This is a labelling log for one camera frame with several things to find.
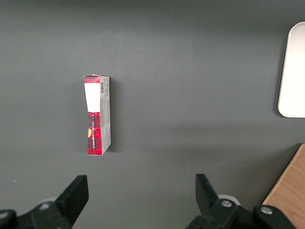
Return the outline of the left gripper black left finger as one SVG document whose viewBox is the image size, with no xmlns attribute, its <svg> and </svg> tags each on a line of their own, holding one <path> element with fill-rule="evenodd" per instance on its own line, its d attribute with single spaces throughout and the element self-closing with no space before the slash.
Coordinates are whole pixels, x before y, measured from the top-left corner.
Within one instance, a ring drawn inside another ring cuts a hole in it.
<svg viewBox="0 0 305 229">
<path fill-rule="evenodd" d="M 12 209 L 0 211 L 2 229 L 71 229 L 89 200 L 88 179 L 78 175 L 54 201 L 44 201 L 17 216 Z"/>
</svg>

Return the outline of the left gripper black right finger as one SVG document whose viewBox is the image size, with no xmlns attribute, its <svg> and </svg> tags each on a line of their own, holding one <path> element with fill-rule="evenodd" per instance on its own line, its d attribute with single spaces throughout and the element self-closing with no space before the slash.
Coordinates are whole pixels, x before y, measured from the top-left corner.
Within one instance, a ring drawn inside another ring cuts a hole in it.
<svg viewBox="0 0 305 229">
<path fill-rule="evenodd" d="M 195 176 L 195 197 L 201 215 L 188 229 L 294 229 L 295 225 L 278 208 L 258 205 L 246 210 L 228 198 L 220 198 L 205 174 Z"/>
</svg>

